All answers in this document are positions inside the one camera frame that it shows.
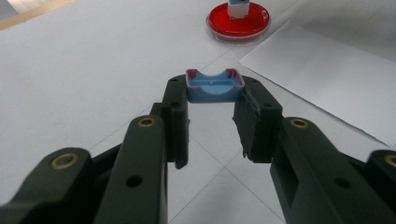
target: white paper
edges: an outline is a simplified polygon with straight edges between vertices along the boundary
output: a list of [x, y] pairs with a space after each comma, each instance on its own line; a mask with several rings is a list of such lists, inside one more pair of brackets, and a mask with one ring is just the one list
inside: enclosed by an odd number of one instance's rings
[[388, 146], [396, 144], [396, 63], [290, 23], [240, 63]]

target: red lid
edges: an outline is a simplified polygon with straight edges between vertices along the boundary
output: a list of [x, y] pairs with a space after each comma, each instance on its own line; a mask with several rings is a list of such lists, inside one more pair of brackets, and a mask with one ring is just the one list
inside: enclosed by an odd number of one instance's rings
[[244, 19], [231, 20], [227, 12], [228, 4], [215, 7], [208, 16], [208, 25], [214, 31], [229, 36], [255, 35], [269, 24], [268, 11], [255, 3], [249, 4], [248, 15]]

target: white tabletop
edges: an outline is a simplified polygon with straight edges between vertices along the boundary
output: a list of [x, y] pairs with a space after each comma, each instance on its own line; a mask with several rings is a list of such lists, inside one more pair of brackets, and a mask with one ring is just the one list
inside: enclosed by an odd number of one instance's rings
[[[396, 62], [392, 0], [258, 0], [287, 21]], [[365, 161], [387, 148], [373, 137], [243, 67], [258, 43], [211, 39], [205, 19], [223, 1], [76, 1], [0, 32], [0, 203], [38, 162], [63, 147], [93, 156], [122, 141], [128, 123], [161, 101], [167, 79], [197, 68], [236, 68], [314, 121], [337, 148]], [[170, 223], [283, 223], [269, 164], [242, 157], [233, 104], [190, 105], [190, 162], [169, 164]]]

